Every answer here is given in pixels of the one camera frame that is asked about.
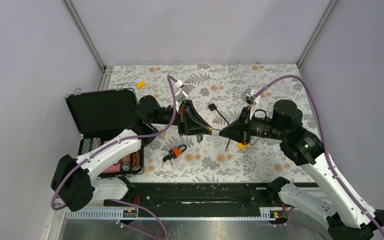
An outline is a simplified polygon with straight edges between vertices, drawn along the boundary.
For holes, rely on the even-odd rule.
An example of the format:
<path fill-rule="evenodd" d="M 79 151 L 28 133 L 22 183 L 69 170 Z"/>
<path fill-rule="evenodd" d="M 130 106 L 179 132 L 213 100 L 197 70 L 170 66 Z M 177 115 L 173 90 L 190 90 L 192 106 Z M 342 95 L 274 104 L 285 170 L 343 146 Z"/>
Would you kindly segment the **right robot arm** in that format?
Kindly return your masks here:
<path fill-rule="evenodd" d="M 273 206 L 292 206 L 323 225 L 334 240 L 369 240 L 384 226 L 384 210 L 370 206 L 340 178 L 333 162 L 328 161 L 322 141 L 305 129 L 303 113 L 291 100 L 278 100 L 272 117 L 256 117 L 250 108 L 220 131 L 222 137 L 247 144 L 251 137 L 280 141 L 283 154 L 305 171 L 324 192 L 321 200 L 284 177 L 267 186 L 267 201 Z"/>

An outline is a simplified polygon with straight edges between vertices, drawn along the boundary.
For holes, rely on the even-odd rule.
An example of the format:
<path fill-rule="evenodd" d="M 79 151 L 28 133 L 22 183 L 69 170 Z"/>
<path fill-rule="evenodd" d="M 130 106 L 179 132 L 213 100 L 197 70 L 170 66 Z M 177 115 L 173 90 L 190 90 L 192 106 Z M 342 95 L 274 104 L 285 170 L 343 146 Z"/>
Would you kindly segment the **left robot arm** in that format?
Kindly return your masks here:
<path fill-rule="evenodd" d="M 109 142 L 75 158 L 67 154 L 59 160 L 51 182 L 53 203 L 59 198 L 72 212 L 103 200 L 118 200 L 128 206 L 135 200 L 134 190 L 121 177 L 100 178 L 104 170 L 141 150 L 172 125 L 177 126 L 179 135 L 196 136 L 199 142 L 213 132 L 190 99 L 162 107 L 153 96 L 146 95 L 134 113 L 129 126 Z"/>

